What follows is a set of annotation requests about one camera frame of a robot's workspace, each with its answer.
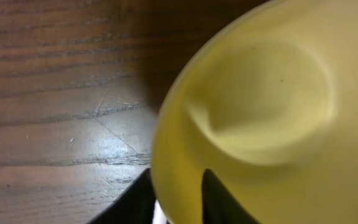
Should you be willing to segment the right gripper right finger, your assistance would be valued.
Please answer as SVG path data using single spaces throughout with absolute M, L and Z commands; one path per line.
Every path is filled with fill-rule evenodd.
M 211 169 L 205 169 L 201 183 L 203 224 L 259 224 Z

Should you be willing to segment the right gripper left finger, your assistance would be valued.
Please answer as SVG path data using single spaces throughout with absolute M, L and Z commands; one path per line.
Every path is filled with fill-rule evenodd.
M 152 224 L 155 192 L 150 169 L 138 178 L 107 209 L 92 219 L 90 224 Z

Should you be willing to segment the yellow plastic bowl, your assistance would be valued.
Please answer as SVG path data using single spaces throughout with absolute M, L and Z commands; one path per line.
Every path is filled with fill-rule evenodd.
M 201 223 L 211 169 L 261 223 L 358 223 L 358 0 L 268 1 L 186 64 L 151 176 L 172 223 Z

